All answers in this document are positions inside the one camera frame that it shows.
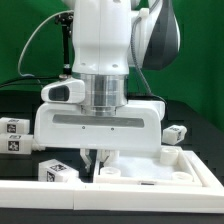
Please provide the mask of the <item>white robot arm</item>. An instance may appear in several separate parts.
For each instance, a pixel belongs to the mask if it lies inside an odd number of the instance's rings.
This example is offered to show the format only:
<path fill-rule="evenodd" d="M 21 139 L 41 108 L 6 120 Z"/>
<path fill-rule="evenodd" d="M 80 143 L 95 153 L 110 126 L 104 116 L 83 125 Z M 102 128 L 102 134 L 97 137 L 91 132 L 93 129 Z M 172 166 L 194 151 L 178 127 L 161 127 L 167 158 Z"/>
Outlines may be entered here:
<path fill-rule="evenodd" d="M 160 70 L 176 57 L 180 33 L 172 0 L 74 0 L 72 74 L 41 92 L 34 139 L 41 147 L 95 149 L 103 162 L 120 151 L 161 150 L 165 104 L 127 97 L 129 69 Z"/>

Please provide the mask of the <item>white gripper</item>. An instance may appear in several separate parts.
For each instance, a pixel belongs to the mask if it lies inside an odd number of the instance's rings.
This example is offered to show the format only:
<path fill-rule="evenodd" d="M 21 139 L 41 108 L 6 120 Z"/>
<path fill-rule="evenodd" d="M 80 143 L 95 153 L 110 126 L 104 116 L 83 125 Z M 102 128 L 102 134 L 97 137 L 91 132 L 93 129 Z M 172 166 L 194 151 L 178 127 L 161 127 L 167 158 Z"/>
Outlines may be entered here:
<path fill-rule="evenodd" d="M 90 172 L 90 150 L 103 165 L 115 162 L 119 151 L 157 153 L 161 148 L 161 101 L 129 100 L 110 117 L 88 116 L 75 104 L 44 103 L 36 114 L 34 138 L 41 147 L 80 148 Z"/>

